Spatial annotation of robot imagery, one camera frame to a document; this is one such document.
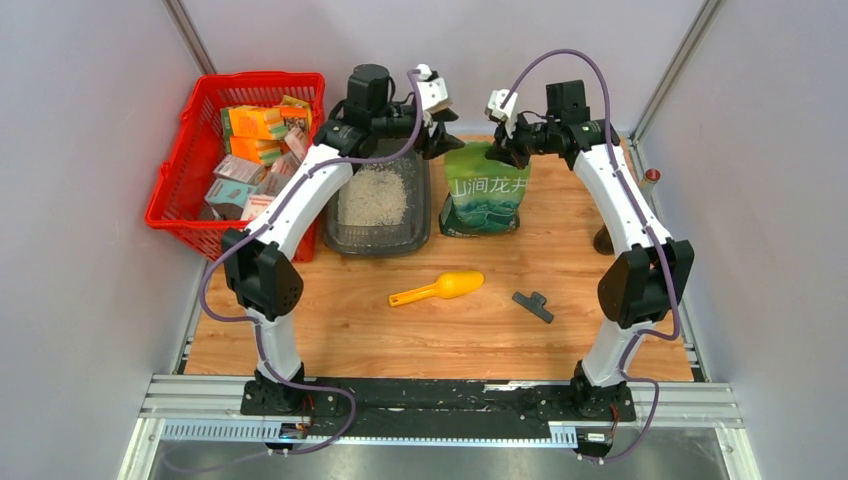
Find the black bag clip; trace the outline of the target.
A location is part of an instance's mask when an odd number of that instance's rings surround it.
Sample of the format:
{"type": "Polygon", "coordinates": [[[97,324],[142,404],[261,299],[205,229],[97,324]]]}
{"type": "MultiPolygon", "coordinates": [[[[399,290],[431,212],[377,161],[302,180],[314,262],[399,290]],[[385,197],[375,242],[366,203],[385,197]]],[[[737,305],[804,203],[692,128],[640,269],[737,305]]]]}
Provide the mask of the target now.
{"type": "Polygon", "coordinates": [[[551,324],[553,322],[554,314],[546,308],[547,298],[541,293],[533,291],[529,296],[527,296],[521,292],[515,292],[512,295],[512,300],[546,324],[551,324]]]}

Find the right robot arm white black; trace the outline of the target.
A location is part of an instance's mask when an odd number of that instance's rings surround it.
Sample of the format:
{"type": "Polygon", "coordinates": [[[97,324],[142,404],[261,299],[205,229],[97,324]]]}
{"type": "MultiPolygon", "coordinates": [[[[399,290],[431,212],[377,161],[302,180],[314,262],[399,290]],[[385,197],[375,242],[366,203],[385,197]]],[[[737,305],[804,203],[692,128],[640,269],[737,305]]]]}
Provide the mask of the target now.
{"type": "Polygon", "coordinates": [[[485,109],[496,124],[487,158],[523,169],[534,155],[562,158],[588,190],[607,229],[615,260],[597,287],[604,319],[577,364],[565,397],[582,419],[620,413],[632,354],[658,322],[678,307],[694,262],[687,240],[676,241],[656,220],[605,119],[594,120],[582,81],[546,87],[547,110],[530,123],[508,89],[491,93],[485,109]]]}

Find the green litter bag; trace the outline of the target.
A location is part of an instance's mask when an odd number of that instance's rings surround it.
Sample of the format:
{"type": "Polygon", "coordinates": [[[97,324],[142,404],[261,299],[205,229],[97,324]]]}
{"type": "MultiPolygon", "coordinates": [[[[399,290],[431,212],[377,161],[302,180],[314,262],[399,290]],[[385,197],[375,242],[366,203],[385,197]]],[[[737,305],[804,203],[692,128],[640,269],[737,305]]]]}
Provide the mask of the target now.
{"type": "Polygon", "coordinates": [[[489,147],[486,142],[470,142],[444,156],[448,194],[438,217],[443,235],[500,235],[520,227],[519,207],[531,169],[488,159],[489,147]]]}

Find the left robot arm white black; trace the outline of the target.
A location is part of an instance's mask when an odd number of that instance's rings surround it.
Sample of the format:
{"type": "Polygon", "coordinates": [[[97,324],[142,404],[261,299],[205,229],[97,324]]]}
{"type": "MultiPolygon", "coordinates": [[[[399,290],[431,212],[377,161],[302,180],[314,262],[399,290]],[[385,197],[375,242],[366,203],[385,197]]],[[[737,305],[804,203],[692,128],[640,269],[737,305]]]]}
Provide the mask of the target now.
{"type": "Polygon", "coordinates": [[[293,255],[308,227],[361,165],[391,162],[410,151],[429,160],[462,146],[445,125],[456,120],[445,79],[426,64],[408,73],[412,97],[393,98],[394,80],[376,64],[354,68],[344,100],[317,130],[294,177],[243,230],[221,239],[228,287],[254,328],[259,360],[244,388],[246,415],[291,415],[321,388],[304,381],[293,312],[304,281],[293,255]]]}

